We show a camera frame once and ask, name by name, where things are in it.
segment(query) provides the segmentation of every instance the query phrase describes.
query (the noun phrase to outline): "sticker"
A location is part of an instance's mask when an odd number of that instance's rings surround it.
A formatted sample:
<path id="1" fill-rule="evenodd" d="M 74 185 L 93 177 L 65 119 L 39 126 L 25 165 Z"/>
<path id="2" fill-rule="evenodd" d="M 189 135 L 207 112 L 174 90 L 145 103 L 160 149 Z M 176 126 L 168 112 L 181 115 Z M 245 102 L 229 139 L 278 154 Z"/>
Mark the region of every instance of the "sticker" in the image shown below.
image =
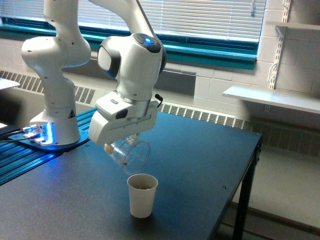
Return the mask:
<path id="1" fill-rule="evenodd" d="M 71 112 L 70 112 L 70 114 L 69 114 L 68 119 L 72 119 L 72 118 L 74 118 L 75 116 L 76 116 L 76 115 L 75 115 L 74 110 L 73 110 L 73 109 L 71 109 Z"/>
<path id="2" fill-rule="evenodd" d="M 8 126 L 8 125 L 5 125 L 5 124 L 3 124 L 3 123 L 0 123 L 0 129 L 5 128 L 6 126 Z"/>

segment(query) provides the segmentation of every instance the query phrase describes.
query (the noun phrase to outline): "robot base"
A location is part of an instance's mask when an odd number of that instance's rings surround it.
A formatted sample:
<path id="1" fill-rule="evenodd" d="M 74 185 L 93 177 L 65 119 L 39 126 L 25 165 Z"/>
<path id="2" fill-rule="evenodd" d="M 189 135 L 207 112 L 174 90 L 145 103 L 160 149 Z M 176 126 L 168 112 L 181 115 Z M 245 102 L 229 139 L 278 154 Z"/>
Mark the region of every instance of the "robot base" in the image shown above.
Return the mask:
<path id="1" fill-rule="evenodd" d="M 87 131 L 79 131 L 80 133 L 80 139 L 74 143 L 67 144 L 67 145 L 51 145 L 51 146 L 41 146 L 37 144 L 36 142 L 26 139 L 19 141 L 23 145 L 27 145 L 31 148 L 43 151 L 43 152 L 68 152 L 86 142 L 89 141 L 88 132 Z M 10 136 L 9 139 L 11 140 L 17 140 L 17 139 L 23 139 L 24 136 L 22 134 L 17 134 Z"/>

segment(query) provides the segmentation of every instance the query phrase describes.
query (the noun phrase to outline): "window blinds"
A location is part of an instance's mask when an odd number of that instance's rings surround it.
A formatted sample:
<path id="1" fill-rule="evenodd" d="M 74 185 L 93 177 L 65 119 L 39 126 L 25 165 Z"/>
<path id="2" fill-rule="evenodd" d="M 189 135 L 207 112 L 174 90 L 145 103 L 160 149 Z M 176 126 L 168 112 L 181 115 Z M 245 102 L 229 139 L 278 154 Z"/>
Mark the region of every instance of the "window blinds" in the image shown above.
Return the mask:
<path id="1" fill-rule="evenodd" d="M 157 34 L 258 42 L 266 0 L 140 0 Z M 0 15 L 43 21 L 44 0 L 0 0 Z M 80 26 L 128 30 L 124 21 L 79 0 Z"/>

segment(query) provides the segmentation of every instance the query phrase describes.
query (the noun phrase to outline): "paper cup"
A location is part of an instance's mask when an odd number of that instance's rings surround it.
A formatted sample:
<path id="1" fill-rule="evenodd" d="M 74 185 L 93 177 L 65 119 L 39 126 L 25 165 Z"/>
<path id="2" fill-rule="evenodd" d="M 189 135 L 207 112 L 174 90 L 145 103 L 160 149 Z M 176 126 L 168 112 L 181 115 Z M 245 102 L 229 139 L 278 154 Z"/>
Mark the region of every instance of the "paper cup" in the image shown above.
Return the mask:
<path id="1" fill-rule="evenodd" d="M 148 174 L 135 174 L 128 178 L 130 213 L 144 219 L 151 215 L 154 206 L 158 180 Z"/>

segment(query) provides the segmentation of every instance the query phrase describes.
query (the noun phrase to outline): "floor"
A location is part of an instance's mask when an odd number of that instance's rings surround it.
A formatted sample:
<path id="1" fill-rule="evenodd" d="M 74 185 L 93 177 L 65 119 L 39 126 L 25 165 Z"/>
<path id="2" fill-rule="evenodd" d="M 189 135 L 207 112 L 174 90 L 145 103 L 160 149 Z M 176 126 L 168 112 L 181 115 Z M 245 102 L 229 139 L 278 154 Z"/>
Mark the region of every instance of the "floor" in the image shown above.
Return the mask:
<path id="1" fill-rule="evenodd" d="M 320 229 L 319 183 L 320 158 L 263 147 L 249 206 Z"/>
<path id="2" fill-rule="evenodd" d="M 222 224 L 218 229 L 217 240 L 231 240 L 233 225 L 236 217 L 236 207 L 227 210 Z M 245 224 L 243 240 L 320 240 L 320 235 L 282 224 L 270 218 L 248 214 Z"/>
<path id="3" fill-rule="evenodd" d="M 264 146 L 256 166 L 244 239 L 320 240 L 320 158 Z M 235 194 L 238 201 L 240 190 Z M 219 234 L 228 238 L 235 209 Z"/>

